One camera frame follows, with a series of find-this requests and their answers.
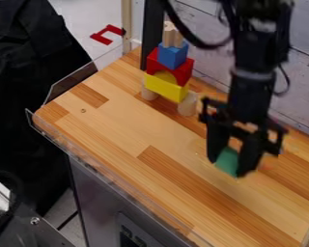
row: wood grain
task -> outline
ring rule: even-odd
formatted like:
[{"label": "wood grain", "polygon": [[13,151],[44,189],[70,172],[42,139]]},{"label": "wood grain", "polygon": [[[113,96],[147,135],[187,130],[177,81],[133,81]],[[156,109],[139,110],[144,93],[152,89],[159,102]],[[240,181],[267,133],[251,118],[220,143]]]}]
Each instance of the wood grain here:
[{"label": "wood grain", "polygon": [[[209,163],[206,128],[196,116],[181,117],[166,99],[140,97],[139,52],[42,107],[35,124],[196,245],[302,245],[309,137],[291,128],[284,154],[263,160],[272,170],[235,180]],[[199,79],[190,83],[200,96],[226,99]]]},{"label": "wood grain", "polygon": [[108,100],[106,97],[87,87],[83,83],[72,88],[70,92],[95,108],[99,108]]}]

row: screw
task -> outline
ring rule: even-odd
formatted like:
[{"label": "screw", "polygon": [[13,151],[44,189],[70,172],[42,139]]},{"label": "screw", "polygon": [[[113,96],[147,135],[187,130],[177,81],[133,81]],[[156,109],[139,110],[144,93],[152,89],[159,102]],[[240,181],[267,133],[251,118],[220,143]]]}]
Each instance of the screw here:
[{"label": "screw", "polygon": [[33,217],[32,219],[31,219],[31,225],[33,225],[33,226],[37,226],[37,225],[39,225],[39,223],[40,223],[40,219],[38,218],[38,217]]}]

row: blue block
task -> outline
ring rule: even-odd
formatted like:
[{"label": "blue block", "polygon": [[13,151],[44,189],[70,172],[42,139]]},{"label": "blue block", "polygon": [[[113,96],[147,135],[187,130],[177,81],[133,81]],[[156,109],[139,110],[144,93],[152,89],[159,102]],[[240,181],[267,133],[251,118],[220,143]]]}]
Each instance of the blue block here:
[{"label": "blue block", "polygon": [[182,48],[165,48],[161,43],[158,48],[158,61],[169,69],[177,69],[185,63],[189,45],[184,41]]}]

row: block tower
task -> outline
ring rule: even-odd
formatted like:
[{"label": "block tower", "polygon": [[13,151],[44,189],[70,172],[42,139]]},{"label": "block tower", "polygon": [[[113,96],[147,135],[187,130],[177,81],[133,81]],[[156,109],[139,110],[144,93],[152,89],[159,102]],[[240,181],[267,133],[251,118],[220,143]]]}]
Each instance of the block tower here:
[{"label": "block tower", "polygon": [[196,114],[198,96],[189,91],[194,60],[187,58],[189,45],[171,21],[165,21],[162,43],[147,58],[142,97],[166,97],[179,104],[181,115]]}]

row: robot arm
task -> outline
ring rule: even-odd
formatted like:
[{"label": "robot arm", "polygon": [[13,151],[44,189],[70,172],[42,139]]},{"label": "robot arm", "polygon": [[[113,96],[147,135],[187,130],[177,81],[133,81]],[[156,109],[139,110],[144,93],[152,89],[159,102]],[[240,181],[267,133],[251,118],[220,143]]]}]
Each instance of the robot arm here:
[{"label": "robot arm", "polygon": [[[290,23],[294,8],[292,0],[219,0],[227,17],[230,37],[218,43],[205,43],[193,35],[181,22],[168,0],[159,0],[171,20],[184,37],[201,49],[216,49],[234,42],[236,57],[232,68],[232,84],[228,102],[208,97],[203,99],[200,121],[208,128],[208,157],[217,162],[228,147],[231,137],[242,141],[233,175],[244,177],[256,170],[265,152],[278,156],[287,129],[268,116],[274,92],[276,69],[288,61],[290,50]],[[290,80],[283,70],[288,82]],[[255,131],[236,125],[254,124]],[[276,140],[269,140],[269,131]]]}]

